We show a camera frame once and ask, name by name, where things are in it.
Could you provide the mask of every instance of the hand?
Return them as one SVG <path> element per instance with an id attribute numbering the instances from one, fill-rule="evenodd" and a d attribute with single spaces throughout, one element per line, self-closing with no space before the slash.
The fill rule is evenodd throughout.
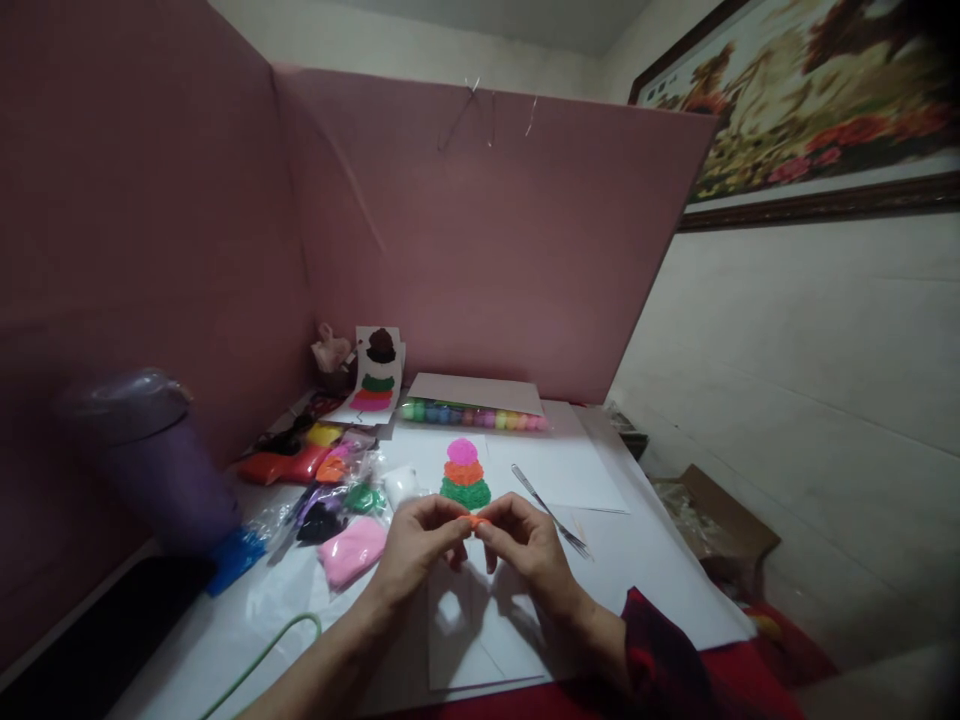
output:
<path id="1" fill-rule="evenodd" d="M 367 586 L 379 602 L 399 605 L 427 579 L 444 557 L 453 570 L 467 559 L 463 541 L 470 535 L 467 509 L 442 495 L 411 501 L 390 523 L 380 565 Z"/>
<path id="2" fill-rule="evenodd" d="M 484 544 L 488 574 L 493 573 L 501 557 L 523 576 L 533 601 L 551 619 L 563 625 L 583 621 L 591 612 L 593 600 L 573 579 L 549 515 L 519 495 L 507 493 L 477 517 L 492 523 L 482 523 L 476 529 Z"/>

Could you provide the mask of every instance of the finger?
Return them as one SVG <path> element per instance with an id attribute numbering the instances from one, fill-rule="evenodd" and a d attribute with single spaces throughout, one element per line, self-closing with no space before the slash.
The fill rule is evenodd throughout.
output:
<path id="1" fill-rule="evenodd" d="M 460 503 L 443 495 L 427 495 L 410 503 L 407 507 L 425 530 L 435 530 L 450 520 L 468 515 L 470 512 Z"/>
<path id="2" fill-rule="evenodd" d="M 496 525 L 483 523 L 477 528 L 477 537 L 483 540 L 484 548 L 492 550 L 497 557 L 502 557 L 508 563 L 517 566 L 523 545 L 510 537 L 510 534 L 501 530 Z M 490 556 L 487 555 L 487 572 L 490 572 Z"/>
<path id="3" fill-rule="evenodd" d="M 497 554 L 486 543 L 483 544 L 483 554 L 487 557 L 487 575 L 493 575 L 493 571 L 497 569 Z"/>
<path id="4" fill-rule="evenodd" d="M 516 518 L 520 521 L 528 520 L 535 517 L 539 512 L 516 493 L 507 493 L 483 508 L 477 513 L 477 517 L 486 518 L 494 525 L 500 525 L 501 522 L 509 518 Z"/>
<path id="5" fill-rule="evenodd" d="M 470 536 L 471 525 L 470 518 L 458 517 L 438 527 L 436 530 L 428 530 L 427 537 L 430 538 L 434 552 L 437 557 L 447 550 L 454 549 L 458 544 Z"/>
<path id="6" fill-rule="evenodd" d="M 460 572 L 460 568 L 466 559 L 467 549 L 463 546 L 463 542 L 457 543 L 452 550 L 447 550 L 447 565 L 449 565 L 450 569 L 454 572 Z"/>

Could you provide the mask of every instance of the pink clay packet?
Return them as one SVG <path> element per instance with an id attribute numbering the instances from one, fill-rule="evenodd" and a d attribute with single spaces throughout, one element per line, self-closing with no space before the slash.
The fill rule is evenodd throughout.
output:
<path id="1" fill-rule="evenodd" d="M 383 555 L 387 531 L 373 518 L 360 517 L 342 533 L 317 548 L 317 558 L 327 574 L 331 590 L 340 590 Z"/>

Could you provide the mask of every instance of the framed painting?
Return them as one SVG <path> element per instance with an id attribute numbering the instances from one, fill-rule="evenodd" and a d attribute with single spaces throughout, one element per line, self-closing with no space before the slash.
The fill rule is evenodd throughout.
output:
<path id="1" fill-rule="evenodd" d="M 951 68 L 910 0 L 726 0 L 630 104 L 718 116 L 681 231 L 960 207 Z"/>

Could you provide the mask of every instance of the green clay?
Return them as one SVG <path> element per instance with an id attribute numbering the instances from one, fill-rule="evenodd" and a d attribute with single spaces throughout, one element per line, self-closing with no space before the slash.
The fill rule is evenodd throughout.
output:
<path id="1" fill-rule="evenodd" d="M 360 387 L 364 390 L 369 390 L 370 392 L 387 392 L 393 390 L 395 380 L 393 378 L 379 378 L 373 377 L 373 375 L 366 375 L 363 378 L 363 382 L 360 383 Z"/>
<path id="2" fill-rule="evenodd" d="M 379 490 L 374 490 L 365 483 L 359 483 L 350 488 L 343 506 L 357 515 L 368 515 L 371 512 L 380 512 L 386 506 L 386 501 Z"/>
<path id="3" fill-rule="evenodd" d="M 490 503 L 490 488 L 480 480 L 473 485 L 457 485 L 450 478 L 444 478 L 440 485 L 440 494 L 463 505 L 467 510 L 477 510 Z"/>

